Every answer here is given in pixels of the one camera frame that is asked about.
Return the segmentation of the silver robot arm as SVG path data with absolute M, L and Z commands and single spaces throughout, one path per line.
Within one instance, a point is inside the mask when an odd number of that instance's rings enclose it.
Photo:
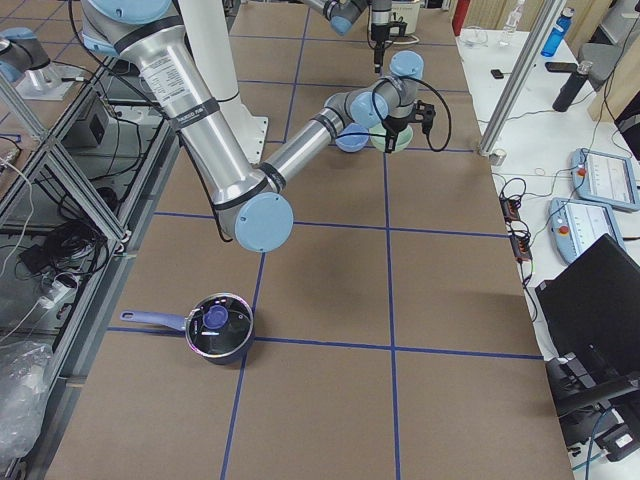
M 374 72 L 380 73 L 384 64 L 386 44 L 391 30 L 391 0 L 302 0 L 302 3 L 321 14 L 340 36 L 346 35 L 359 17 L 370 14 L 370 33 L 373 46 Z
M 282 190 L 346 127 L 384 127 L 385 150 L 392 152 L 398 133 L 423 107 L 416 95 L 424 61 L 411 50 L 400 51 L 387 75 L 366 88 L 331 96 L 291 140 L 253 164 L 187 48 L 192 24 L 187 7 L 172 1 L 85 1 L 82 13 L 83 47 L 139 69 L 211 189 L 219 230 L 250 251 L 270 252 L 287 241 L 294 217 Z

